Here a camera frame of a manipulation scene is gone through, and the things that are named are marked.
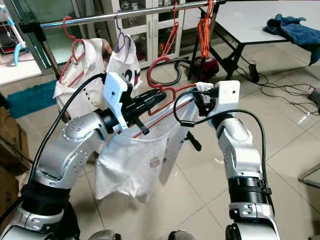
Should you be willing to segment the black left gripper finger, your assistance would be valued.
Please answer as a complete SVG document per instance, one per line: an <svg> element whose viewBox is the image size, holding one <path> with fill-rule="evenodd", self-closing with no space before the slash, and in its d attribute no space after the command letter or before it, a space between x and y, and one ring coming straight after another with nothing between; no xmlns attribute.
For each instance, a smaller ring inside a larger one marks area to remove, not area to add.
<svg viewBox="0 0 320 240"><path fill-rule="evenodd" d="M139 102L160 103L167 98L167 93L160 89L151 89L139 95Z"/></svg>
<svg viewBox="0 0 320 240"><path fill-rule="evenodd" d="M142 101L142 112L153 110L157 105L160 105L164 98L146 98Z"/></svg>

